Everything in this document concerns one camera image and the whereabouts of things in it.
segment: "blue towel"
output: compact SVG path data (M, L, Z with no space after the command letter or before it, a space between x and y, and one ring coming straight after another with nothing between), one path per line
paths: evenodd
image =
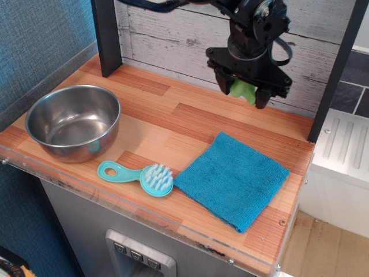
M244 233L288 175L289 170L275 160L221 132L174 184Z

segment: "teal brush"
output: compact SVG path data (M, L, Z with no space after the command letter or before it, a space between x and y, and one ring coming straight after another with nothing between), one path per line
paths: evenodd
M115 174L107 174L108 170L113 170ZM142 170L132 170L106 160L99 165L97 173L102 179L114 183L140 181L144 191L155 197L163 197L173 189L172 172L169 167L164 167L162 164L154 164Z

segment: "robotic arm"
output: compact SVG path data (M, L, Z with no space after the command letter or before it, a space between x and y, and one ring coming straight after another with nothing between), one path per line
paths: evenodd
M229 94L235 80L241 79L257 87L256 107L264 108L270 97L286 97L292 80L279 66L292 58L289 45L279 38L288 32L290 23L283 0L169 0L153 3L146 0L120 0L128 5L155 12L170 12L188 3L211 4L227 15L230 26L228 46L208 48L208 65L214 69L221 91ZM288 59L275 61L273 42L288 54Z

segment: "dispenser button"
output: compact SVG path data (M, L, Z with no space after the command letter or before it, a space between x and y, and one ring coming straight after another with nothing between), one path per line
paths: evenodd
M144 261L142 255L133 250L131 250L131 257L134 258L136 261Z
M120 245L114 242L114 248L121 254L127 254L126 248L123 245Z
M148 258L148 265L153 269L160 270L160 264L157 261L154 261L150 258Z

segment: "stainless steel bowl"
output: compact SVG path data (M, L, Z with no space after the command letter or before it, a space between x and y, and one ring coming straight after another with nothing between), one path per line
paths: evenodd
M82 163L104 153L116 139L118 98L105 88L74 85L51 92L28 111L29 135L54 158Z

